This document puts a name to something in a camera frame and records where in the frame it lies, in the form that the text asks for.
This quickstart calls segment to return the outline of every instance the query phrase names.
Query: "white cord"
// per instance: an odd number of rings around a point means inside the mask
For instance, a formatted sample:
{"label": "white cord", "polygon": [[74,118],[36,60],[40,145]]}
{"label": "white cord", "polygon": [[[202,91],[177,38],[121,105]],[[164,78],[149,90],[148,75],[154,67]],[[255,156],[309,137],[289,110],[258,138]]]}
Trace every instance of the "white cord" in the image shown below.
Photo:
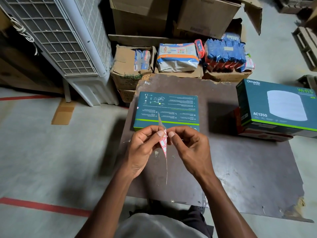
{"label": "white cord", "polygon": [[12,26],[17,30],[19,34],[21,34],[23,37],[25,37],[26,40],[33,43],[35,47],[35,54],[34,56],[38,55],[37,47],[34,43],[34,38],[26,31],[26,28],[14,17],[9,16],[10,22],[12,23]]}

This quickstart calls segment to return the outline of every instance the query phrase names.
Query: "air cooler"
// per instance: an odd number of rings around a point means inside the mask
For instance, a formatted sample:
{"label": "air cooler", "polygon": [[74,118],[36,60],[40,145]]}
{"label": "air cooler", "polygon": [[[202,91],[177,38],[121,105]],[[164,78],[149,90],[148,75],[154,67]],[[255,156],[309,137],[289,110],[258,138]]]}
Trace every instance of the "air cooler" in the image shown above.
{"label": "air cooler", "polygon": [[99,0],[1,0],[45,58],[90,105],[116,104],[113,64]]}

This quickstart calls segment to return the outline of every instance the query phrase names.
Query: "brown tabletop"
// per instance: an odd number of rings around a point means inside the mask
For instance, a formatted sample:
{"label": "brown tabletop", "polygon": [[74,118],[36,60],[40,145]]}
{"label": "brown tabletop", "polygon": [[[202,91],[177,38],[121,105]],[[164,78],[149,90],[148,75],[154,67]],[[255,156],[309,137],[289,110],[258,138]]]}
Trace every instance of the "brown tabletop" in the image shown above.
{"label": "brown tabletop", "polygon": [[[230,114],[238,107],[236,85],[159,74],[153,74],[148,81],[140,80],[116,163],[122,159],[134,133],[140,91],[197,95],[200,132],[209,138],[215,173],[239,212],[312,222],[303,219],[295,209],[304,191],[289,142],[235,135],[235,122]],[[165,156],[162,150],[157,151],[132,182],[128,196],[208,207],[204,192],[186,170],[174,146],[167,148],[167,184]]]}

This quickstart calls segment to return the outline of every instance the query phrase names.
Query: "black pants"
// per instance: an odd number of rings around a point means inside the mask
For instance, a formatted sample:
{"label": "black pants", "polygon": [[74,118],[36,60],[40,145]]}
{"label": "black pants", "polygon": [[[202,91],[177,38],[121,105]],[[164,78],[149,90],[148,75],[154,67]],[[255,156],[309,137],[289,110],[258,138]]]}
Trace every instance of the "black pants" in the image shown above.
{"label": "black pants", "polygon": [[204,216],[200,213],[200,210],[196,206],[191,206],[189,210],[175,210],[172,208],[166,208],[161,205],[157,200],[150,200],[149,207],[145,209],[137,209],[134,212],[130,212],[130,216],[136,213],[147,213],[149,215],[162,215],[179,220],[185,225],[192,227],[208,238],[212,238],[213,226],[209,226],[205,222]]}

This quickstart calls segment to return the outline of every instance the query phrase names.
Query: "person's left hand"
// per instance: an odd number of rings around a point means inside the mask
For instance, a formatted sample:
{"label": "person's left hand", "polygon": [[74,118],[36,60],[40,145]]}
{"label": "person's left hand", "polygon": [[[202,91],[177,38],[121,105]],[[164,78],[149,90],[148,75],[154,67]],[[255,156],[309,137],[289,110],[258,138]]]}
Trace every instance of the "person's left hand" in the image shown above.
{"label": "person's left hand", "polygon": [[150,125],[133,134],[125,154],[125,167],[132,172],[133,179],[142,172],[163,135],[164,128],[158,125]]}

